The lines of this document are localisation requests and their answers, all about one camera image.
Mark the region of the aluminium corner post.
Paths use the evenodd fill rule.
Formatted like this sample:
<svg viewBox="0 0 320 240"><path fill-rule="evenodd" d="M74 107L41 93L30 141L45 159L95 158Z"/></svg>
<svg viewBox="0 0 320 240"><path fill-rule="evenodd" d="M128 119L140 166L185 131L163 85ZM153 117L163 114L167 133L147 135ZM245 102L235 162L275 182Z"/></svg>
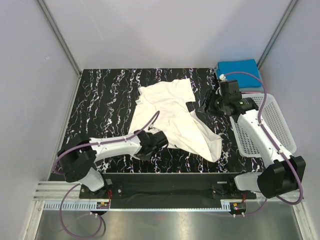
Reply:
<svg viewBox="0 0 320 240"><path fill-rule="evenodd" d="M68 47L59 27L58 24L51 13L47 3L45 0L35 0L37 5L39 6L41 12L44 15L45 20L47 21L49 27L51 28L56 40L58 41L63 53L65 54L68 62L70 63L73 71L75 72L76 76L79 78L81 76L82 70L78 66L70 48Z"/></svg>
<svg viewBox="0 0 320 240"><path fill-rule="evenodd" d="M272 51L274 45L276 44L282 30L286 26L286 23L290 19L291 15L293 14L295 8L297 7L300 0L290 0L285 11L283 12L279 22L277 23L267 45L265 46L258 62L257 62L257 68L258 70L261 70L267 57L269 56L270 52Z"/></svg>

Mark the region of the aluminium frame rail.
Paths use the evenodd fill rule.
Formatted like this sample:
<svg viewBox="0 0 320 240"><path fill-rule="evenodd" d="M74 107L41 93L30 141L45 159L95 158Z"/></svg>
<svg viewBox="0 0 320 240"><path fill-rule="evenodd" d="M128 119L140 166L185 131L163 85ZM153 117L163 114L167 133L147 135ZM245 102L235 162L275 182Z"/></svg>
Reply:
<svg viewBox="0 0 320 240"><path fill-rule="evenodd" d="M34 201L55 201L61 200L67 191L75 187L68 195L68 200L77 200L80 195L81 187L77 182L68 183L65 181L40 181L36 187Z"/></svg>

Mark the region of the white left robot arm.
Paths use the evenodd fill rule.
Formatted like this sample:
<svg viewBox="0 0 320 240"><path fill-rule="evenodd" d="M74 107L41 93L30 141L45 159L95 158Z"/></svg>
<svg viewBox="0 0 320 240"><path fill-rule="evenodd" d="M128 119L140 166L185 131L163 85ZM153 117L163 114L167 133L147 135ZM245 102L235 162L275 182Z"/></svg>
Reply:
<svg viewBox="0 0 320 240"><path fill-rule="evenodd" d="M136 130L124 136L89 138L77 136L57 153L57 163L67 183L79 182L84 193L91 198L103 198L111 191L112 184L94 168L94 163L103 159L130 155L141 161L151 157L169 145L161 130L151 132Z"/></svg>

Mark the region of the left aluminium corner post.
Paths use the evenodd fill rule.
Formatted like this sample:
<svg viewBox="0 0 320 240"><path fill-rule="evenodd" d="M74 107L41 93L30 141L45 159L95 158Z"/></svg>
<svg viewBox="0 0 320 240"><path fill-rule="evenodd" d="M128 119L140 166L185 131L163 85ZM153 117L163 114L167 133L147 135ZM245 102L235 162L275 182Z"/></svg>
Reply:
<svg viewBox="0 0 320 240"><path fill-rule="evenodd" d="M75 72L76 76L79 78L81 76L82 70L78 66L70 48L68 47L59 27L58 24L51 13L47 3L45 0L35 0L37 5L39 6L41 12L44 15L45 20L47 21L49 27L51 28L56 40L58 41L63 53L65 54L68 62L70 63L73 71Z"/></svg>

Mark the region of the right aluminium corner post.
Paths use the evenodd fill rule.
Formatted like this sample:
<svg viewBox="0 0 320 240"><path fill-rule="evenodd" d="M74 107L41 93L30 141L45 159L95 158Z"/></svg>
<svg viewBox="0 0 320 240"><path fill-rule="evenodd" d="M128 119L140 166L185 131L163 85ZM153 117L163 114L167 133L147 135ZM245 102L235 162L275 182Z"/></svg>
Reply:
<svg viewBox="0 0 320 240"><path fill-rule="evenodd" d="M261 70L267 57L269 56L270 52L272 51L274 45L276 44L282 30L286 26L286 23L290 19L291 15L293 14L295 8L297 7L300 0L290 0L285 11L283 12L279 22L277 23L267 45L265 46L258 62L257 62L257 68L258 70Z"/></svg>

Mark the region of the white plastic laundry basket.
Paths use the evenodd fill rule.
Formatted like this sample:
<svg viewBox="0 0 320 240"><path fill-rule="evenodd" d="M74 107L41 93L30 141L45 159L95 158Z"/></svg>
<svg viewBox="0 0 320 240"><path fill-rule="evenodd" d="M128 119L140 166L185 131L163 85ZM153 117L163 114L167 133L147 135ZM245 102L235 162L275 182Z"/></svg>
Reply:
<svg viewBox="0 0 320 240"><path fill-rule="evenodd" d="M294 154L297 151L296 143L276 99L269 93L263 106L261 118L280 141L280 144ZM229 119L240 155L246 158L259 158L261 155L247 132L231 117Z"/></svg>

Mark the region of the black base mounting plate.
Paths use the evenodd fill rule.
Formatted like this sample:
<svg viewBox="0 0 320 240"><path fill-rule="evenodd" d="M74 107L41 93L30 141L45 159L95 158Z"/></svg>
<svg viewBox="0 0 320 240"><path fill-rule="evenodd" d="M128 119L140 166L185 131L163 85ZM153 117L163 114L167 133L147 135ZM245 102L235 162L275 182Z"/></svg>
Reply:
<svg viewBox="0 0 320 240"><path fill-rule="evenodd" d="M85 200L111 200L122 204L175 205L178 207L212 206L221 200L254 200L250 191L234 191L235 173L106 173L112 184L102 198L91 198L80 189Z"/></svg>

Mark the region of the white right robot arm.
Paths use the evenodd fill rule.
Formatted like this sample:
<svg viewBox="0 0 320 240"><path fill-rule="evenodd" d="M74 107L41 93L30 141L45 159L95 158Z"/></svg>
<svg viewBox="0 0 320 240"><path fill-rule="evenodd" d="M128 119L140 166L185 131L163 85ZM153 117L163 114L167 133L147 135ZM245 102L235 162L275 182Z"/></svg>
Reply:
<svg viewBox="0 0 320 240"><path fill-rule="evenodd" d="M298 190L299 203L303 198L302 179L306 162L287 150L261 116L261 108L250 97L243 98L239 92L221 96L213 89L206 92L199 111L215 117L227 115L250 137L259 151L265 170L241 173L227 185L228 195L239 198L245 191L259 192L265 198Z"/></svg>

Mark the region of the folded blue t-shirt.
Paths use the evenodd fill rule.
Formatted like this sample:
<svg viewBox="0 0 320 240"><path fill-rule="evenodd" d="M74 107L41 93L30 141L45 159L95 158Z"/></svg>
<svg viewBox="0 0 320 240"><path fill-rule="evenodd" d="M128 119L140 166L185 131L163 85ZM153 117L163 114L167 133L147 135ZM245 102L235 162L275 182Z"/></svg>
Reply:
<svg viewBox="0 0 320 240"><path fill-rule="evenodd" d="M218 62L216 76L219 77L224 74L227 80L237 80L240 89L260 88L262 86L258 80L247 74L234 73L227 76L227 74L233 72L244 72L260 78L257 63L254 59Z"/></svg>

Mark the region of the white t-shirt with print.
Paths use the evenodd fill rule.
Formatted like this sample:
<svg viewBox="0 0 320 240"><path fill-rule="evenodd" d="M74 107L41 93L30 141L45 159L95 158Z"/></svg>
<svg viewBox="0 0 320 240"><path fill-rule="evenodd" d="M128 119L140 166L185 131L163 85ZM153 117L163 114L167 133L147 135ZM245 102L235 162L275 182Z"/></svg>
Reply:
<svg viewBox="0 0 320 240"><path fill-rule="evenodd" d="M196 100L190 79L160 81L141 86L138 92L130 133L140 130L159 112L153 126L164 132L169 148L199 155L212 163L221 157L222 138L203 123L195 111L188 110L187 103Z"/></svg>

